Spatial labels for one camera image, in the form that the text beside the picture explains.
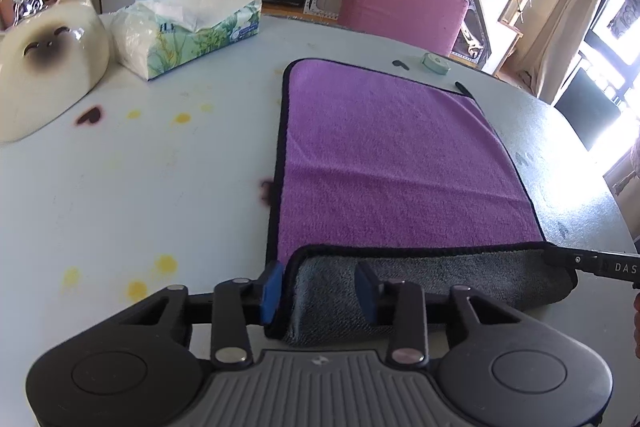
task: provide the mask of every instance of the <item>window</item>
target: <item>window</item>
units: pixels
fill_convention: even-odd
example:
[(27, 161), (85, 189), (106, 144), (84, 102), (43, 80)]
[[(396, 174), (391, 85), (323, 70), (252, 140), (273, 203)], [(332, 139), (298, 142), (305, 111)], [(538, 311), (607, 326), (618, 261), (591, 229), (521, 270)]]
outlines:
[(640, 19), (620, 38), (609, 27), (625, 1), (602, 0), (570, 76), (585, 70), (621, 112), (589, 152), (601, 174), (631, 149), (640, 129)]

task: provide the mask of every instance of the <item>cream cat decoration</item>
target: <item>cream cat decoration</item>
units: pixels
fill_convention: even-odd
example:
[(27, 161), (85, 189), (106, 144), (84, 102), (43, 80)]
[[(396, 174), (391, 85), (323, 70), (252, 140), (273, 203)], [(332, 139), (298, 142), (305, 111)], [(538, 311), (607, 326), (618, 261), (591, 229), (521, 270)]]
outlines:
[(58, 0), (0, 33), (0, 142), (59, 117), (100, 81), (109, 58), (91, 0)]

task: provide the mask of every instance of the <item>hand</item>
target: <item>hand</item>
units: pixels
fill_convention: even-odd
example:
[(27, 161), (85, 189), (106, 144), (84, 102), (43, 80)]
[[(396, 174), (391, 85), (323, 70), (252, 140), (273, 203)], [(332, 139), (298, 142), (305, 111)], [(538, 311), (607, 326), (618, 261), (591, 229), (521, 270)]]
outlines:
[(636, 325), (636, 331), (634, 331), (634, 338), (636, 340), (636, 357), (640, 359), (640, 294), (636, 296), (634, 308), (636, 309), (636, 317), (634, 318), (634, 324)]

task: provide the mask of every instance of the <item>pink chair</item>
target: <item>pink chair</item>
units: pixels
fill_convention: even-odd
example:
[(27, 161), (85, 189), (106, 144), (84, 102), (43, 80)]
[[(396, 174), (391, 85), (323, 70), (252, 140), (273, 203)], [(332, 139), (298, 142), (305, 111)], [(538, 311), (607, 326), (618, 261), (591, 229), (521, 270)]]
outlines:
[(467, 0), (342, 0), (338, 24), (449, 55)]

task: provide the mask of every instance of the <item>gray cloth underside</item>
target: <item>gray cloth underside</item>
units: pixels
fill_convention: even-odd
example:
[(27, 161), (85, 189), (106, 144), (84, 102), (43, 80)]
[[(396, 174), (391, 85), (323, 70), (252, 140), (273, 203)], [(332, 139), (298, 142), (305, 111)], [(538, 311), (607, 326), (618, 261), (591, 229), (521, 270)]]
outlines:
[(558, 302), (574, 289), (569, 272), (547, 266), (540, 254), (540, 250), (529, 250), (403, 259), (312, 257), (298, 269), (284, 341), (306, 347), (364, 341), (389, 333), (389, 327), (371, 327), (362, 316), (353, 282), (359, 261), (367, 261), (381, 280), (410, 280), (438, 294), (466, 284), (524, 311)]

